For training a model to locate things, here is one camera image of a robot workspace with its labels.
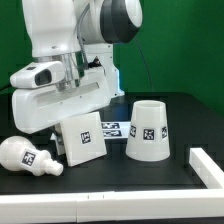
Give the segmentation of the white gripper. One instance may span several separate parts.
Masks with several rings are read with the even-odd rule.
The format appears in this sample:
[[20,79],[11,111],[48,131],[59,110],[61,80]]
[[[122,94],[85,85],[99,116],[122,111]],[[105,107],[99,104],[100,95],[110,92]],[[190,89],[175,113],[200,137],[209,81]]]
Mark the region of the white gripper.
[[103,68],[89,69],[77,88],[59,91],[56,85],[34,90],[16,90],[12,96],[16,127],[28,134],[62,120],[107,106],[110,91]]

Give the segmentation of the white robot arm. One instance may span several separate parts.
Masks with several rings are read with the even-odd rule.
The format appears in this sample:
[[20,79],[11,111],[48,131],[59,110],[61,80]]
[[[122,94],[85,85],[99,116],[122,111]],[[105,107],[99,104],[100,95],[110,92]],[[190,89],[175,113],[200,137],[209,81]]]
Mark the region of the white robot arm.
[[22,0],[22,8],[34,61],[10,77],[20,131],[57,125],[122,94],[113,46],[138,33],[139,0]]

